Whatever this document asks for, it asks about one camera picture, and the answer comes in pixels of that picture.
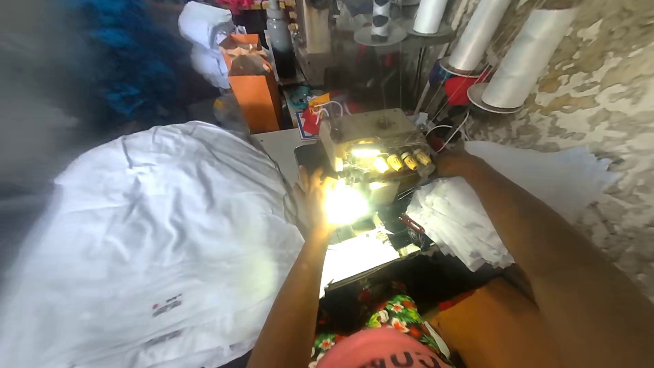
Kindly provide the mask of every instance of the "pink shirt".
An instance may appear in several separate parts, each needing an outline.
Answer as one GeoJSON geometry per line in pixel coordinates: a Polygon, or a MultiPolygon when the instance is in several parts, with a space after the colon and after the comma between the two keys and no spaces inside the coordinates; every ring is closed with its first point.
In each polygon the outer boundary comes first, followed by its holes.
{"type": "Polygon", "coordinates": [[[317,368],[450,368],[415,339],[393,328],[359,331],[334,345],[317,368]]]}

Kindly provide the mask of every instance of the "hand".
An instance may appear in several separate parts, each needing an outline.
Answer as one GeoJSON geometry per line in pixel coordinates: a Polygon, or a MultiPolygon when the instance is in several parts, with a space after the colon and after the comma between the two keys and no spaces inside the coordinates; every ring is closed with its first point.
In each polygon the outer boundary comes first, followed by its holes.
{"type": "Polygon", "coordinates": [[[486,161],[471,155],[463,146],[455,147],[436,157],[436,173],[440,177],[466,176],[466,174],[490,167],[486,161]]]}
{"type": "Polygon", "coordinates": [[[326,177],[322,180],[320,178],[322,173],[322,168],[318,168],[309,177],[304,166],[300,166],[300,180],[302,181],[304,191],[298,188],[297,184],[296,190],[299,189],[299,192],[303,193],[304,202],[309,214],[311,234],[327,240],[331,237],[336,226],[327,221],[324,203],[327,193],[334,189],[336,179],[326,177]]]}

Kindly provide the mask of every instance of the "white fabric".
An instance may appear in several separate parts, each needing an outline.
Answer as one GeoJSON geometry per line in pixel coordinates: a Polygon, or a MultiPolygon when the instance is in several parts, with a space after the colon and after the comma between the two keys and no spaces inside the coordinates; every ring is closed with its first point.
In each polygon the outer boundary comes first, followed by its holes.
{"type": "Polygon", "coordinates": [[[216,367],[253,347],[303,243],[265,154],[194,121],[55,182],[1,297],[0,367],[216,367]]]}
{"type": "Polygon", "coordinates": [[[179,33],[193,43],[191,65],[214,87],[231,88],[227,64],[218,44],[225,39],[215,28],[232,22],[232,12],[189,1],[178,18],[179,33]]]}
{"type": "MultiPolygon", "coordinates": [[[[533,194],[573,223],[592,201],[617,180],[608,159],[586,148],[556,153],[466,142],[466,150],[533,194]]],[[[439,179],[420,188],[407,209],[445,254],[456,255],[472,271],[484,263],[506,267],[513,257],[504,247],[479,197],[462,177],[439,179]]]]}

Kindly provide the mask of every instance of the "white thread spool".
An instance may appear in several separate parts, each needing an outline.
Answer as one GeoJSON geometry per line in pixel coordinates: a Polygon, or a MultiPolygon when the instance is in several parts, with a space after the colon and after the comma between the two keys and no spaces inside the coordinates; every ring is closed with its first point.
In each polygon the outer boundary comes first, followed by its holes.
{"type": "Polygon", "coordinates": [[[532,11],[481,100],[505,109],[522,106],[576,15],[577,8],[532,11]]]}
{"type": "Polygon", "coordinates": [[[421,0],[415,13],[413,30],[419,33],[436,33],[441,25],[447,0],[421,0]]]}
{"type": "Polygon", "coordinates": [[[390,0],[373,0],[372,27],[370,33],[382,40],[388,38],[388,23],[390,22],[390,0]]]}
{"type": "Polygon", "coordinates": [[[477,68],[510,3],[511,0],[481,0],[449,57],[451,67],[461,71],[477,68]]]}

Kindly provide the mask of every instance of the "bottle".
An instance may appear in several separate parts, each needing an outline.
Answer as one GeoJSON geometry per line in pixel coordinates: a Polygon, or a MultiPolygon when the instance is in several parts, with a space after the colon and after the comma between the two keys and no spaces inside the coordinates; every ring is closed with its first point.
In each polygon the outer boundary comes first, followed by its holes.
{"type": "Polygon", "coordinates": [[[270,6],[266,9],[268,15],[266,27],[270,36],[270,48],[273,50],[277,75],[280,78],[292,78],[295,77],[295,55],[286,14],[284,9],[279,7],[278,0],[269,0],[269,4],[270,6]]]}

